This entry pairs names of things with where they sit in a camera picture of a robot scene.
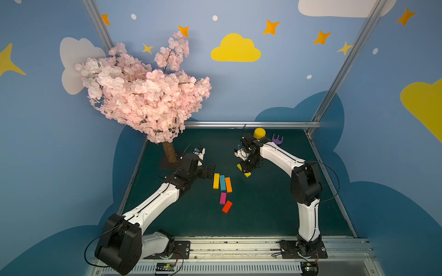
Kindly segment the long yellow block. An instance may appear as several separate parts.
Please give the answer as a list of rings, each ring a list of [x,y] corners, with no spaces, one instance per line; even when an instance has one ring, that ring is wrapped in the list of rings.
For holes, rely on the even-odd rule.
[[[220,174],[219,173],[215,173],[214,174],[214,181],[213,181],[213,189],[218,190],[220,187]]]

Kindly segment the teal block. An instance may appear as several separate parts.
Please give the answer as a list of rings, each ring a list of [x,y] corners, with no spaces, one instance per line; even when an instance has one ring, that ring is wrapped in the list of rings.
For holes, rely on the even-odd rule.
[[[220,189],[222,192],[227,192],[226,179],[224,175],[219,177]]]

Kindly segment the short yellow block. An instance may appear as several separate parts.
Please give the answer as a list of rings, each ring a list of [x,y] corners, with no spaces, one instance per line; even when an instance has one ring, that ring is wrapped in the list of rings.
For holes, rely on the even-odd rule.
[[[238,169],[244,174],[244,176],[246,177],[246,178],[248,178],[248,177],[250,177],[251,176],[251,172],[246,172],[243,168],[242,168],[242,166],[241,166],[241,164],[237,164],[237,167],[238,167]]]

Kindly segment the orange block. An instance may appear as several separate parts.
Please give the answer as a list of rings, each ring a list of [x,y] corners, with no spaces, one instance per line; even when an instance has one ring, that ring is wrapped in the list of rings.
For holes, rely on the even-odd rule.
[[[227,193],[232,193],[233,189],[232,189],[232,184],[231,184],[231,179],[230,177],[226,177],[225,178],[225,183],[226,183],[226,192]]]

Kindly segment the magenta block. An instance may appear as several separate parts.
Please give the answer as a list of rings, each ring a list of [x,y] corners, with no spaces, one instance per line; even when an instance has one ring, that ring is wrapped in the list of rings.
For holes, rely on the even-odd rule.
[[[221,205],[225,205],[225,204],[226,204],[226,201],[227,201],[227,193],[222,192],[222,193],[221,193],[221,196],[220,196],[219,203],[220,203]]]

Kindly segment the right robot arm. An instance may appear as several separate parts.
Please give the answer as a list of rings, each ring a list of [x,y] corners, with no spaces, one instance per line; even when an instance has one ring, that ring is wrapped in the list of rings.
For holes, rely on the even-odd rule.
[[[237,167],[245,176],[258,168],[264,161],[270,161],[291,177],[290,193],[298,204],[299,230],[298,248],[304,256],[322,247],[318,222],[323,184],[320,168],[315,162],[306,162],[277,146],[266,137],[255,138],[248,133],[241,138],[241,145],[234,150],[241,161]]]

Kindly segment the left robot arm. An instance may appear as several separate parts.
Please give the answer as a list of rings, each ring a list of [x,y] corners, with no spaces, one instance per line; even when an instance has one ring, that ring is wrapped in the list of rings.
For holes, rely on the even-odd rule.
[[[184,154],[178,169],[168,175],[159,189],[123,215],[112,214],[97,237],[94,256],[120,275],[128,274],[140,261],[151,256],[177,255],[174,237],[165,231],[144,235],[149,225],[171,204],[188,192],[198,179],[212,179],[214,166],[203,163],[206,149]]]

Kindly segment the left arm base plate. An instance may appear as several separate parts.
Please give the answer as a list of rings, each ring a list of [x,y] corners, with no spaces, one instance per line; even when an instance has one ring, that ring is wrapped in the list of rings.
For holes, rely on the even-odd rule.
[[[164,252],[146,256],[143,259],[189,259],[190,249],[191,242],[189,240],[170,241]]]

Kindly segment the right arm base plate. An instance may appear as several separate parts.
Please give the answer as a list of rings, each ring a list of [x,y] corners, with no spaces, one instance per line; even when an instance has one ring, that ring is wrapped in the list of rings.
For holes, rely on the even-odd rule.
[[[327,259],[328,253],[322,239],[319,237],[307,242],[303,239],[281,240],[278,242],[283,259]]]

